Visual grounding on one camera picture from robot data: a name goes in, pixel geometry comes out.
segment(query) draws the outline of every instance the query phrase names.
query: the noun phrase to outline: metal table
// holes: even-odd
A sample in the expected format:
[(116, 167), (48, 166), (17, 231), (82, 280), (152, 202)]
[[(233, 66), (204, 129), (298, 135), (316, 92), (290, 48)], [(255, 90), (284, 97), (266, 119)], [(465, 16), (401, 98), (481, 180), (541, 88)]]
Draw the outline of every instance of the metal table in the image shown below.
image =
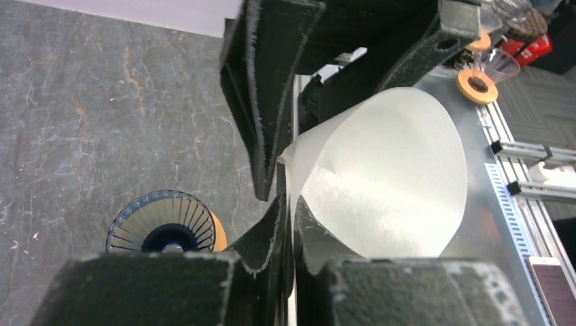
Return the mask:
[[(446, 108), (460, 134), (466, 156), (465, 214), (441, 257), (494, 262), (514, 286), (533, 325), (550, 325), (526, 258), (559, 259), (574, 292), (576, 273), (542, 201), (512, 198), (506, 190), (508, 183), (530, 181), (530, 177), (522, 160), (497, 158), (490, 149), (493, 141), (514, 141), (498, 105), (479, 106), (470, 102), (458, 91), (454, 79), (453, 71), (436, 68), (415, 85)], [(309, 77), (297, 76), (295, 96), (308, 80)]]

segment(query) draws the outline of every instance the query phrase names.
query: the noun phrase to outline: white smartphone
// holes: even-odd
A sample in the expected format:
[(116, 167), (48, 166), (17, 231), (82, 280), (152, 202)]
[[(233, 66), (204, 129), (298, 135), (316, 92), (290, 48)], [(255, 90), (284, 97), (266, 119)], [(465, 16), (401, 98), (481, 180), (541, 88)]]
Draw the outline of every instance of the white smartphone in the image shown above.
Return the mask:
[(528, 264), (552, 325), (576, 325), (576, 298), (560, 261), (553, 257), (529, 257)]

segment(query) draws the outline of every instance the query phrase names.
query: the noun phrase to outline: red package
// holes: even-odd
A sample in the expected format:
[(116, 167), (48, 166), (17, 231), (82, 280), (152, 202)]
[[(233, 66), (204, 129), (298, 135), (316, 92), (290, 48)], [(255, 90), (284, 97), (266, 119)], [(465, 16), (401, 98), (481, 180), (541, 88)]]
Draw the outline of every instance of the red package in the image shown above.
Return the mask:
[[(524, 43), (522, 42), (508, 39), (506, 42), (502, 43), (500, 48), (513, 56), (523, 46)], [(524, 51), (522, 51), (521, 55), (516, 57), (516, 60), (520, 66), (523, 67), (550, 52), (552, 52), (552, 41), (550, 40), (548, 33), (546, 33), (544, 36), (532, 42)]]

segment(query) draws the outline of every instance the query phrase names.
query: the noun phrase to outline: smartphone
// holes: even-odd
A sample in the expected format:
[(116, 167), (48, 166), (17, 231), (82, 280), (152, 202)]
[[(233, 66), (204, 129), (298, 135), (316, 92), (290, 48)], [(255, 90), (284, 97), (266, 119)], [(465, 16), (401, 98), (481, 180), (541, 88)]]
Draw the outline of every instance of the smartphone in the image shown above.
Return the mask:
[(552, 325), (576, 325), (576, 297), (560, 261), (553, 257), (529, 257), (528, 264)]

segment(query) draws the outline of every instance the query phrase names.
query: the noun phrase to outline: white paper filter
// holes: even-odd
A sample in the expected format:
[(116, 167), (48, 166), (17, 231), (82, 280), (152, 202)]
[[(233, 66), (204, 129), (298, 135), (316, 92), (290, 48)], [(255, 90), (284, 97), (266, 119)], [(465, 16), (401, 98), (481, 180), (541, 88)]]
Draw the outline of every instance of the white paper filter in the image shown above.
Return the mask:
[(286, 148), (292, 213), (368, 258), (437, 257), (462, 222), (466, 164), (444, 107), (416, 88), (377, 94)]

